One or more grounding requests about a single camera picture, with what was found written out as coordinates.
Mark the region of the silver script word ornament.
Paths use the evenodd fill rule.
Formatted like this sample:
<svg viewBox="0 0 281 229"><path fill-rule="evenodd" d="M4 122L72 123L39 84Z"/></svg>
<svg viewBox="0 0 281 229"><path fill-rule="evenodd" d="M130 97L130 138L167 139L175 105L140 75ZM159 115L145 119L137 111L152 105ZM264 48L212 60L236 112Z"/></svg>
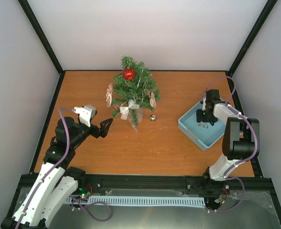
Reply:
<svg viewBox="0 0 281 229"><path fill-rule="evenodd" d="M207 129L207 128L208 128L208 124L207 124L207 123L204 123L204 122L200 122L200 123L198 124L198 126L201 127L201 128L204 128L204 129Z"/></svg>

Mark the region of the light blue plastic basket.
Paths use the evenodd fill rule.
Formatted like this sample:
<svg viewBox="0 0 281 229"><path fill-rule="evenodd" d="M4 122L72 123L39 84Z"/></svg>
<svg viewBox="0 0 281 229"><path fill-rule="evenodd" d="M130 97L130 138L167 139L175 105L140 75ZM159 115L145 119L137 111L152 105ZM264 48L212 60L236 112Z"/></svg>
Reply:
<svg viewBox="0 0 281 229"><path fill-rule="evenodd" d="M199 127L199 123L196 121L196 111L198 109L202 109L200 102L196 103L179 118L178 128L202 151L206 151L224 135L225 124L217 121L214 125L207 123L207 129Z"/></svg>

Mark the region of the white mesh bow ornament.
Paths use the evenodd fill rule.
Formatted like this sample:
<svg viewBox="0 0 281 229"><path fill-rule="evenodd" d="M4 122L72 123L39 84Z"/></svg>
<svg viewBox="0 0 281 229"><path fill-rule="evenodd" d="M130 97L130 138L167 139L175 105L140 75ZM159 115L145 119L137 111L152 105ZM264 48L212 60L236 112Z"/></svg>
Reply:
<svg viewBox="0 0 281 229"><path fill-rule="evenodd" d="M127 120L130 110L137 110L137 109L139 109L139 107L140 107L139 104L137 104L134 100L130 99L128 101L127 106L120 106L119 107L119 111L120 111L120 114L121 114L120 118L123 119L123 120Z"/></svg>

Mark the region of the clear battery box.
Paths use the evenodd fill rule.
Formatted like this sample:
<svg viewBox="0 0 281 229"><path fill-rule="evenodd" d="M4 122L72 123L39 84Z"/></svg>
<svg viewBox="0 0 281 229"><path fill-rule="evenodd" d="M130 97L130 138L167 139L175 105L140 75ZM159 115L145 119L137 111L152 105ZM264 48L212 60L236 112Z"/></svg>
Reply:
<svg viewBox="0 0 281 229"><path fill-rule="evenodd" d="M138 132L138 127L134 122L131 122L131 126L136 132Z"/></svg>

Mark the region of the red bauble ornament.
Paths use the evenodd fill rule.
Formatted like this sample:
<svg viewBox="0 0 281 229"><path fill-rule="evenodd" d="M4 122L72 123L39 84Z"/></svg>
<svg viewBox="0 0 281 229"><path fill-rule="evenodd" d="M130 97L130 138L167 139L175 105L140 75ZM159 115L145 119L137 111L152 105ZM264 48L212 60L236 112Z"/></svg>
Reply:
<svg viewBox="0 0 281 229"><path fill-rule="evenodd" d="M135 78L135 71L132 68L125 68L123 70L123 78L127 81L133 80Z"/></svg>

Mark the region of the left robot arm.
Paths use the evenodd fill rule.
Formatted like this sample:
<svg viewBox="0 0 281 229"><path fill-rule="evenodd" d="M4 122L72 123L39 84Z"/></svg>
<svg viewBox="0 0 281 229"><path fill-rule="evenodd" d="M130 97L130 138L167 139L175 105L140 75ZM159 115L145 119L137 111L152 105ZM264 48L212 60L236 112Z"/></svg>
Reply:
<svg viewBox="0 0 281 229"><path fill-rule="evenodd" d="M76 149L89 136L106 137L112 122L109 118L100 126L87 126L75 122L72 117L61 118L30 192L13 216L6 217L0 227L47 229L68 197L86 189L85 171L69 165Z"/></svg>

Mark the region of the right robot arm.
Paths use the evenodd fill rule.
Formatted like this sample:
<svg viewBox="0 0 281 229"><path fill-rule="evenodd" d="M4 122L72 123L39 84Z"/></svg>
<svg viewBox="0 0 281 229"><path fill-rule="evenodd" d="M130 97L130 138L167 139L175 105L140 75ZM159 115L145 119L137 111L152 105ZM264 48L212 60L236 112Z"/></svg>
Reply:
<svg viewBox="0 0 281 229"><path fill-rule="evenodd" d="M198 123L225 125L222 154L215 164L202 175L201 189L207 194L219 193L225 187L228 176L239 165L256 157L260 151L260 122L248 118L226 101L222 101L219 90L205 92L203 107L196 111Z"/></svg>

